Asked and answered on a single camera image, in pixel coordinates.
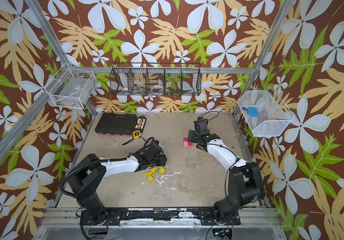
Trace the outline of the yellow-green cube block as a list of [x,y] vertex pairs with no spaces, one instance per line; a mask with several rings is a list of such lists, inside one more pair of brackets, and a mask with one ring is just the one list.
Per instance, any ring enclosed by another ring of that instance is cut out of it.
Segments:
[[166,172],[165,168],[159,167],[159,173],[160,173],[161,175],[164,175],[165,172]]

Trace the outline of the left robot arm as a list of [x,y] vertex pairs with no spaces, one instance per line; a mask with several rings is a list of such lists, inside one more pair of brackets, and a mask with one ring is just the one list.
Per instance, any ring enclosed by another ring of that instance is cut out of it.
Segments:
[[99,158],[87,155],[62,179],[59,190],[72,197],[82,209],[81,222],[100,225],[108,220],[106,207],[97,188],[104,178],[121,174],[136,173],[153,167],[165,167],[167,157],[159,141],[150,138],[142,148],[122,158]]

